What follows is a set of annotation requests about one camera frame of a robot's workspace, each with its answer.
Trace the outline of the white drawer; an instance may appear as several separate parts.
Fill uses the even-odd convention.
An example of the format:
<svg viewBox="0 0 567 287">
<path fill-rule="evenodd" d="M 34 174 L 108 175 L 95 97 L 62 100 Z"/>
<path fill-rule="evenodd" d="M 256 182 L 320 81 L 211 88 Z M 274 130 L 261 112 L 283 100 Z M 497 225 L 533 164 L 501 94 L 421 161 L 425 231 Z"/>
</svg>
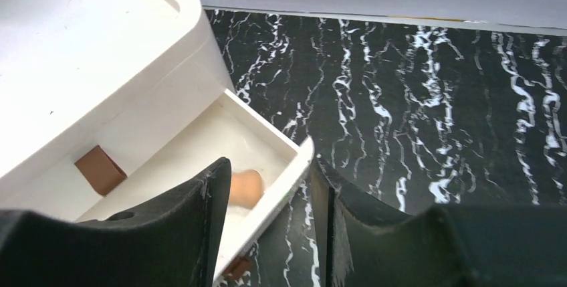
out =
<svg viewBox="0 0 567 287">
<path fill-rule="evenodd" d="M 297 145 L 226 90 L 203 113 L 164 145 L 127 180 L 78 219 L 105 219 L 194 177 L 219 157 L 241 173 L 256 170 L 265 192 L 251 210 L 229 207 L 214 271 L 218 286 L 223 271 L 247 252 L 297 191 L 308 172 L 314 144 Z"/>
</svg>

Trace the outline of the beige makeup sponge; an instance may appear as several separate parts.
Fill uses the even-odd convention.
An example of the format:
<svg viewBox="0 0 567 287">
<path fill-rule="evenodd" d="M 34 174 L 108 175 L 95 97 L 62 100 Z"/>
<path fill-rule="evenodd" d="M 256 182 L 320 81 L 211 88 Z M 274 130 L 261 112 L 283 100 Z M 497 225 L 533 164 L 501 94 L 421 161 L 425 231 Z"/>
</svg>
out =
<svg viewBox="0 0 567 287">
<path fill-rule="evenodd" d="M 264 194 L 264 185 L 258 171 L 248 169 L 231 175 L 228 204 L 253 209 Z"/>
</svg>

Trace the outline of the white drawer organizer box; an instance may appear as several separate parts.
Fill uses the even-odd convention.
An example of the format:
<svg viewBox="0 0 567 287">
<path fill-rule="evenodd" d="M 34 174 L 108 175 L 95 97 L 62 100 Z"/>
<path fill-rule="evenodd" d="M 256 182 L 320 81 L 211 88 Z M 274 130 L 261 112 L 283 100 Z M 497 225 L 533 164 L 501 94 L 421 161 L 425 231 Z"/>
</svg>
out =
<svg viewBox="0 0 567 287">
<path fill-rule="evenodd" d="M 1 0 L 1 207 L 73 221 L 232 90 L 200 0 Z"/>
</svg>

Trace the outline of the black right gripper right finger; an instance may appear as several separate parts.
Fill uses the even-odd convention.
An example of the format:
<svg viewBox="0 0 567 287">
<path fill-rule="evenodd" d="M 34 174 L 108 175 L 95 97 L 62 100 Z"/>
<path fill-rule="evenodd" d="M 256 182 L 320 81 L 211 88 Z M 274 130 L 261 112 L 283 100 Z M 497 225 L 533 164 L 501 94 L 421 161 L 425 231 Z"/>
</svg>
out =
<svg viewBox="0 0 567 287">
<path fill-rule="evenodd" d="M 323 286 L 565 286 L 566 208 L 433 205 L 408 215 L 324 159 L 310 167 Z"/>
</svg>

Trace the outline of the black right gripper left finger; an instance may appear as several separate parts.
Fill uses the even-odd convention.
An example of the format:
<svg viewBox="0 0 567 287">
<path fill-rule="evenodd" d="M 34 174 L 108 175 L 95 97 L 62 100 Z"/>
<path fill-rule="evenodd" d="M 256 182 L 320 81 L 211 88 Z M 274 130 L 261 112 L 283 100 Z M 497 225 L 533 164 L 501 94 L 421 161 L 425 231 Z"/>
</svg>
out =
<svg viewBox="0 0 567 287">
<path fill-rule="evenodd" d="M 231 182 L 221 157 L 105 220 L 1 212 L 2 286 L 211 286 Z"/>
</svg>

